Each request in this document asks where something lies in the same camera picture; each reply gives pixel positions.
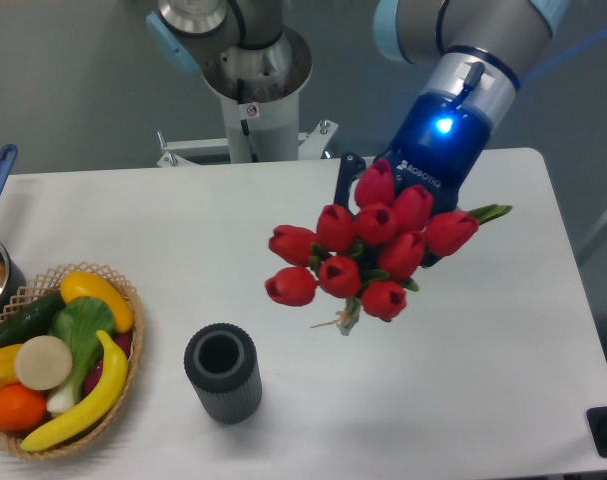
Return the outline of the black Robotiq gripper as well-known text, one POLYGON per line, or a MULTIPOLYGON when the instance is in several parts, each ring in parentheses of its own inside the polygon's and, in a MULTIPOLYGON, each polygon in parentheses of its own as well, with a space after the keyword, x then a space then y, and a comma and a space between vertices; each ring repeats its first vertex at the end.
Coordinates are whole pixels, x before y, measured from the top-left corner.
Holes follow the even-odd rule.
MULTIPOLYGON (((433 197, 431 213, 435 216, 423 232, 423 267, 453 255, 468 241, 468 212, 453 210, 459 190, 491 134, 486 118, 465 106, 453 109, 450 103, 437 93, 419 96, 389 146, 375 158, 390 164, 396 193, 420 185, 433 197)), ((352 184, 366 169, 366 161, 356 153, 341 156, 334 204, 350 209, 352 184)))

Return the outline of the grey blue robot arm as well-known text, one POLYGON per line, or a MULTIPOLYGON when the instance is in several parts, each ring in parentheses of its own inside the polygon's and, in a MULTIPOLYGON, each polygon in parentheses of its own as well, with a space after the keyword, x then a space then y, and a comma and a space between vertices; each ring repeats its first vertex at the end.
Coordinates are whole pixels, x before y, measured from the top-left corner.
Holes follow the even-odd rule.
MULTIPOLYGON (((395 187, 425 187, 435 213, 460 187, 556 33, 564 1, 382 1, 373 37, 388 59, 435 70, 383 157, 395 187)), ((304 159, 299 93, 310 49, 279 1, 160 1, 146 26, 179 71, 218 95, 235 163, 304 159)))

